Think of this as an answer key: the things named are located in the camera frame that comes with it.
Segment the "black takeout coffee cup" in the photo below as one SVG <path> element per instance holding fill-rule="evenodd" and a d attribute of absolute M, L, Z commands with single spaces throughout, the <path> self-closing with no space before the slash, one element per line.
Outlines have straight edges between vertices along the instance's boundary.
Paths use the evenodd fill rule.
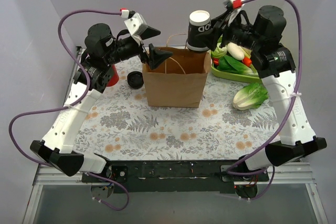
<path fill-rule="evenodd" d="M 198 40 L 196 36 L 209 30 L 210 27 L 211 18 L 209 12 L 205 10 L 195 10 L 190 13 L 186 41 L 187 48 L 195 52 L 208 51 L 208 47 L 206 47 L 201 40 Z"/>

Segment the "black plastic cup lids stack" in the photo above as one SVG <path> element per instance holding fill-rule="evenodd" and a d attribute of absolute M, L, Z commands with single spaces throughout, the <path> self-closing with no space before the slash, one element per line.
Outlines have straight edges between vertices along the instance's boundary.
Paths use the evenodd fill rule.
<path fill-rule="evenodd" d="M 130 88 L 140 89 L 144 85 L 143 75 L 139 71 L 132 71 L 127 75 L 127 82 Z"/>

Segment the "brown paper bag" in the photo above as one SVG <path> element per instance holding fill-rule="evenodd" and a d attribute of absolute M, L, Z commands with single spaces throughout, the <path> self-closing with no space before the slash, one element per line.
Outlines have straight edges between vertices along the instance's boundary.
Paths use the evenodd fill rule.
<path fill-rule="evenodd" d="M 152 107 L 198 108 L 208 73 L 210 51 L 194 52 L 185 48 L 160 47 L 173 55 L 158 68 L 142 65 L 148 105 Z"/>

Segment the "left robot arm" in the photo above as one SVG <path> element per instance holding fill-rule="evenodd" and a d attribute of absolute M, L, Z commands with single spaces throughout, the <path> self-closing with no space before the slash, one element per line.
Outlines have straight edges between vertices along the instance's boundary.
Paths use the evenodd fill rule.
<path fill-rule="evenodd" d="M 74 75 L 64 108 L 57 116 L 50 130 L 41 140 L 34 140 L 30 150 L 48 165 L 67 176 L 77 172 L 92 172 L 100 182 L 111 178 L 112 170 L 107 159 L 97 154 L 81 154 L 73 146 L 77 134 L 95 102 L 101 97 L 114 75 L 112 69 L 122 61 L 138 56 L 142 63 L 156 69 L 172 53 L 160 51 L 152 44 L 146 50 L 143 41 L 158 36 L 161 32 L 147 24 L 125 22 L 126 29 L 114 36 L 104 23 L 92 25 L 85 38 L 85 58 Z"/>

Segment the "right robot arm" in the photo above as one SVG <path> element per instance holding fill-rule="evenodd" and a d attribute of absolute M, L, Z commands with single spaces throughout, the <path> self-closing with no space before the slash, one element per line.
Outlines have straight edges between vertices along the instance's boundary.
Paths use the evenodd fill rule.
<path fill-rule="evenodd" d="M 317 137 L 309 124 L 298 93 L 299 78 L 291 52 L 280 40 L 286 26 L 281 8 L 271 5 L 259 9 L 254 24 L 242 24 L 247 18 L 241 10 L 230 20 L 233 9 L 210 22 L 210 28 L 195 36 L 206 47 L 214 50 L 217 41 L 233 42 L 251 50 L 251 61 L 268 91 L 275 109 L 279 128 L 259 150 L 245 155 L 227 170 L 242 180 L 251 180 L 269 166 L 306 157 L 325 149 L 327 142 Z"/>

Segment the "round green cabbage toy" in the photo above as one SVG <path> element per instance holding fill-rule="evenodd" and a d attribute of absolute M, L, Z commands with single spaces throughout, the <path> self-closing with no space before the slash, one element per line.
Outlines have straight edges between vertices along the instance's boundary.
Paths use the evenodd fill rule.
<path fill-rule="evenodd" d="M 221 43 L 217 44 L 217 47 L 214 51 L 211 51 L 212 58 L 219 59 L 227 54 L 227 47 L 221 47 Z"/>

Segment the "white radish toy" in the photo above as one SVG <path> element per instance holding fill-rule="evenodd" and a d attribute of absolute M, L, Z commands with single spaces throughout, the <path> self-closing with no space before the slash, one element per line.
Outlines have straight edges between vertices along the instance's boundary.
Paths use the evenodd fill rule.
<path fill-rule="evenodd" d="M 241 48 L 238 45 L 230 42 L 230 43 L 227 44 L 226 47 L 227 47 L 227 52 L 234 59 L 236 59 L 238 61 L 242 61 L 244 59 L 245 55 L 244 55 L 243 51 L 241 50 Z"/>

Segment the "green bok choy toy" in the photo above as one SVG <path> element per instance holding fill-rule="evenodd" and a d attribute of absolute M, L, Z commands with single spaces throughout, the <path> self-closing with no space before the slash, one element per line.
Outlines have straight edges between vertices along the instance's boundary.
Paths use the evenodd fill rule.
<path fill-rule="evenodd" d="M 255 74 L 248 66 L 228 55 L 219 58 L 217 70 L 243 75 Z"/>

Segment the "orange carrot toy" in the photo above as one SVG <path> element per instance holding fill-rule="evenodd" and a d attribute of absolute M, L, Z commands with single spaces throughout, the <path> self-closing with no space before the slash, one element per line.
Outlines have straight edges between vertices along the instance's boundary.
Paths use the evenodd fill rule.
<path fill-rule="evenodd" d="M 252 65 L 252 61 L 250 58 L 248 57 L 244 57 L 244 59 L 242 60 L 243 64 L 246 65 L 247 67 L 250 67 Z"/>

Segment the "red plastic straw cup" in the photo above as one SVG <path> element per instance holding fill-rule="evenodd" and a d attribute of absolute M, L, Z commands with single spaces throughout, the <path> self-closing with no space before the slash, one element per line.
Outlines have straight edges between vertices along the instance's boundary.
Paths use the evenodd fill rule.
<path fill-rule="evenodd" d="M 112 86 L 114 86 L 115 84 L 117 84 L 118 81 L 119 81 L 119 75 L 118 75 L 118 72 L 117 72 L 117 70 L 116 70 L 115 65 L 112 65 L 112 66 L 111 66 L 111 69 L 113 70 L 113 75 L 112 75 L 112 77 L 110 78 L 110 80 L 109 80 L 109 82 L 108 82 L 108 84 L 107 84 L 107 87 L 112 87 Z"/>

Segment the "green vegetable tray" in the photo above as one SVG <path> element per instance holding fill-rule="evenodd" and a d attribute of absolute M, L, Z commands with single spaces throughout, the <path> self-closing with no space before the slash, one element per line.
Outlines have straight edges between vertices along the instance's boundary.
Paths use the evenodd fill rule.
<path fill-rule="evenodd" d="M 229 72 L 217 70 L 218 60 L 219 59 L 212 58 L 211 73 L 214 76 L 222 78 L 222 79 L 226 79 L 226 80 L 238 81 L 238 82 L 244 82 L 244 83 L 261 83 L 259 75 L 257 71 L 252 68 L 252 65 L 250 66 L 250 69 L 255 73 L 254 75 L 235 74 L 235 73 L 229 73 Z"/>

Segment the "small bok choy toy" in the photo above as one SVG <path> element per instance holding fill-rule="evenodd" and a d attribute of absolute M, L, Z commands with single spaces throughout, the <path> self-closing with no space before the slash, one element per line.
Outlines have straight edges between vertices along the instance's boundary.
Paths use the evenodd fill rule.
<path fill-rule="evenodd" d="M 241 111 L 256 109 L 267 99 L 267 89 L 260 83 L 251 83 L 235 94 L 233 107 Z"/>

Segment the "floral patterned table mat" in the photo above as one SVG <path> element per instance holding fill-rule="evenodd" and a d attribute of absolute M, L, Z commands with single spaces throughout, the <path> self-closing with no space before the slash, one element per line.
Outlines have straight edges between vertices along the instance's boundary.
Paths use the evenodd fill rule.
<path fill-rule="evenodd" d="M 80 153 L 112 160 L 237 159 L 254 151 L 278 128 L 269 101 L 240 111 L 232 106 L 244 86 L 207 75 L 198 108 L 150 107 L 146 89 L 131 89 L 127 75 L 141 71 L 138 58 L 116 66 L 119 82 L 106 88 L 87 114 L 74 142 Z"/>

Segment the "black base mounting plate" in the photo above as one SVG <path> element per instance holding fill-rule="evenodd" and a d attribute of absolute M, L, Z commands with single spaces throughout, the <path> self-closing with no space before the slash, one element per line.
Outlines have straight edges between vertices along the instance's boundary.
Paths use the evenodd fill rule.
<path fill-rule="evenodd" d="M 235 193 L 234 183 L 267 182 L 265 172 L 252 176 L 226 173 L 234 160 L 111 161 L 99 176 L 114 180 L 130 193 L 217 191 Z"/>

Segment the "aluminium frame rail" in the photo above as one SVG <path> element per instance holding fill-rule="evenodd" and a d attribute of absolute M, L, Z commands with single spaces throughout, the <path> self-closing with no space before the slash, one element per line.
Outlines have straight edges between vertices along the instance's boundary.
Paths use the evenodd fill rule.
<path fill-rule="evenodd" d="M 308 163 L 269 168 L 267 182 L 217 191 L 130 193 L 78 173 L 37 170 L 24 223 L 328 223 Z"/>

